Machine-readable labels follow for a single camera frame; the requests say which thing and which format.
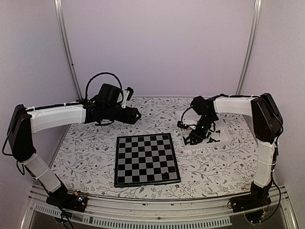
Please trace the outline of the white plastic tray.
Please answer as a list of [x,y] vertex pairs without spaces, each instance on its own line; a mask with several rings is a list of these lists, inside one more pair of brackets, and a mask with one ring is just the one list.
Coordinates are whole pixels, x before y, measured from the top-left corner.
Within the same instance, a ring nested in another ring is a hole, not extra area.
[[232,140],[219,114],[201,115],[189,107],[175,116],[185,150],[227,145]]

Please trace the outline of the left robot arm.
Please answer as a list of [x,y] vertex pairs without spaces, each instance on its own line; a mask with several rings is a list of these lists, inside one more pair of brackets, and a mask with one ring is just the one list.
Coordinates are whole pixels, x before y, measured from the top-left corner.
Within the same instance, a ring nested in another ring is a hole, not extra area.
[[137,108],[126,105],[132,95],[133,89],[130,87],[123,90],[104,83],[99,93],[91,99],[85,97],[71,103],[32,108],[19,104],[14,108],[4,143],[10,146],[10,156],[44,186],[48,195],[60,207],[67,207],[71,203],[68,190],[37,154],[32,136],[64,125],[95,123],[103,126],[104,120],[133,125],[141,114]]

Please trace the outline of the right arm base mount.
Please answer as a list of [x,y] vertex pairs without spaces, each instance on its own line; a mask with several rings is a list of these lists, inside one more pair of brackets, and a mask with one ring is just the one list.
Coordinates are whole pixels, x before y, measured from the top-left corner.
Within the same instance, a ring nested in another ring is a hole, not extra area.
[[251,191],[250,194],[231,198],[228,202],[228,207],[233,210],[233,213],[249,210],[245,214],[245,218],[251,224],[261,223],[271,204],[269,191]]

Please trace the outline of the black chess piece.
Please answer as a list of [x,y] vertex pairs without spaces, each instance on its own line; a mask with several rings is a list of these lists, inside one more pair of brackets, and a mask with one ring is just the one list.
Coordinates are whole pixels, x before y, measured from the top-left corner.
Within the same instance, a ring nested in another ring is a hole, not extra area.
[[162,173],[162,180],[168,180],[168,179],[170,179],[169,173],[168,172]]

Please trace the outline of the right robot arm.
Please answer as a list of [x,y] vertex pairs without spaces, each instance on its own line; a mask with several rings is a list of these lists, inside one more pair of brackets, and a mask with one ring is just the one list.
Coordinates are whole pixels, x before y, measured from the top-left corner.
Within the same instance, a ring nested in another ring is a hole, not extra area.
[[252,118],[254,136],[258,143],[258,164],[256,175],[246,198],[250,208],[258,207],[267,198],[273,182],[273,171],[278,156],[278,139],[283,133],[283,119],[273,97],[269,93],[257,95],[220,94],[204,99],[195,97],[190,104],[200,119],[188,124],[180,119],[177,126],[181,129],[191,128],[184,142],[197,145],[205,140],[208,131],[218,120],[218,114],[228,113],[245,115]]

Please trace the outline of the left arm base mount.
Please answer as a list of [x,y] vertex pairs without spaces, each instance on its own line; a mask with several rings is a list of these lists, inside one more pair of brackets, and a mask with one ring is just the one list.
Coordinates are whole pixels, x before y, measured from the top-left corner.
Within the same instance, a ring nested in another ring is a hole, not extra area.
[[57,206],[59,209],[69,209],[77,212],[85,212],[87,206],[87,194],[81,191],[69,193],[66,186],[61,183],[60,187],[54,192],[48,190],[46,203]]

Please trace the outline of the black white chessboard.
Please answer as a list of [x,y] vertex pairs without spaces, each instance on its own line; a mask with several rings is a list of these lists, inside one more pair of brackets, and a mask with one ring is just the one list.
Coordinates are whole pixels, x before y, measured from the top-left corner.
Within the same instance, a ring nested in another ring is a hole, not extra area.
[[[168,180],[162,173],[168,172]],[[170,133],[120,136],[116,140],[115,187],[180,183],[181,177]]]

